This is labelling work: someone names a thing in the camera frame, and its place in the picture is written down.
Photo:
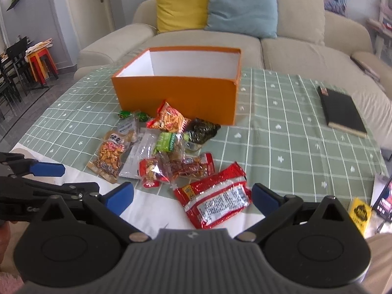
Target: white door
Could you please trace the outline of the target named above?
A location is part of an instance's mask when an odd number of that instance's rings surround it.
[[[80,49],[114,30],[109,0],[68,0]]]

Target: orange box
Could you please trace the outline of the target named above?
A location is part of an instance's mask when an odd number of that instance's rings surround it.
[[[241,50],[227,47],[154,47],[112,77],[122,110],[156,116],[164,100],[185,117],[233,125]]]

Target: screw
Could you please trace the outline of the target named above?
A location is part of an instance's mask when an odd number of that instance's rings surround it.
[[[129,235],[129,239],[133,242],[145,242],[148,238],[149,236],[143,232],[134,232]]]
[[[250,231],[244,231],[237,235],[237,239],[243,242],[254,242],[254,240],[256,240],[256,237],[256,234]]]

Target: beige sofa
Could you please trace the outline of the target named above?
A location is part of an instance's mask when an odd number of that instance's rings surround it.
[[[392,98],[392,69],[373,55],[369,33],[357,22],[326,11],[325,46],[286,37],[259,40],[242,34],[204,30],[157,34],[155,0],[147,0],[139,6],[133,23],[82,50],[75,79],[79,80],[101,65],[125,64],[148,47],[236,47],[242,50],[243,66],[299,74],[346,89],[380,147],[392,149],[392,104],[389,99]],[[350,56],[358,57],[378,72],[386,94]]]

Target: yellow pillow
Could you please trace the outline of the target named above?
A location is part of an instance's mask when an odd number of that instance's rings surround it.
[[[156,0],[159,33],[204,28],[208,0]]]

